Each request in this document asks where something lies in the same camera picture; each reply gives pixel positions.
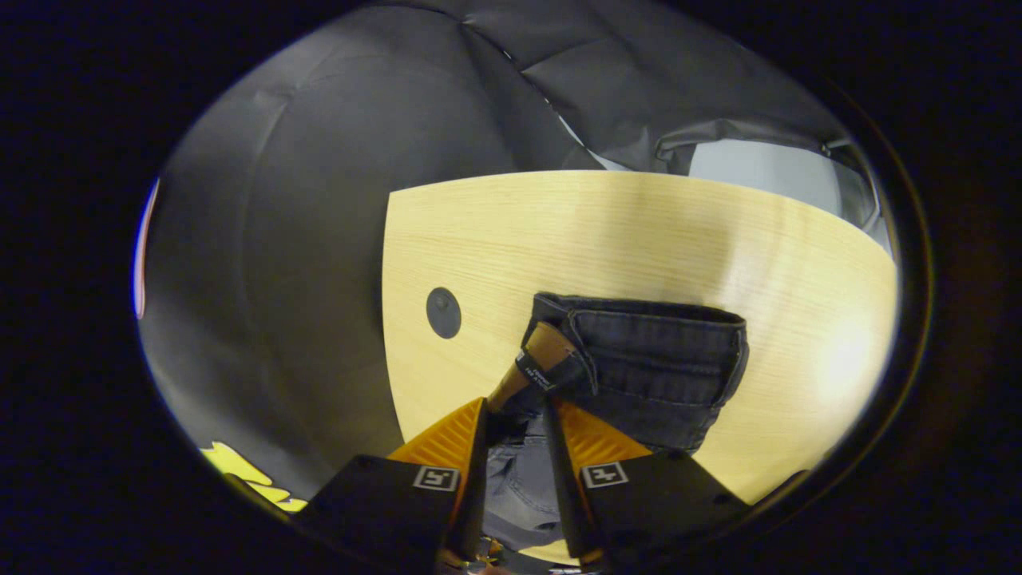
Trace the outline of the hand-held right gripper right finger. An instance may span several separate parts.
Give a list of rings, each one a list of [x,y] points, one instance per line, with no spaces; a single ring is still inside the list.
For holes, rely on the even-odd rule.
[[[576,404],[546,401],[554,485],[570,557],[584,568],[671,568],[751,506],[682,450],[650,451]]]

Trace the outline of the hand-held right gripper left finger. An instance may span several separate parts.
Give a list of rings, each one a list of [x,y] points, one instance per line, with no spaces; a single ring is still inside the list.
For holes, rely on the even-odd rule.
[[[354,456],[293,524],[355,575],[464,573],[481,543],[487,421],[476,398],[393,454]]]

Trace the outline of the black jeans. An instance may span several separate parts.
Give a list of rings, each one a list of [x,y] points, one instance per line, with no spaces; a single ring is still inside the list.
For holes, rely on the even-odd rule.
[[[564,399],[659,454],[696,454],[751,353],[746,320],[694,304],[538,292],[487,397],[482,531],[513,550],[563,538],[543,401]]]

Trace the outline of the black round table grommet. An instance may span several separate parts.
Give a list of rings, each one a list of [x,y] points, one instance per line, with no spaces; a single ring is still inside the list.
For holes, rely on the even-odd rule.
[[[442,339],[452,339],[462,324],[462,313],[453,292],[445,287],[434,288],[427,296],[425,313],[428,324]]]

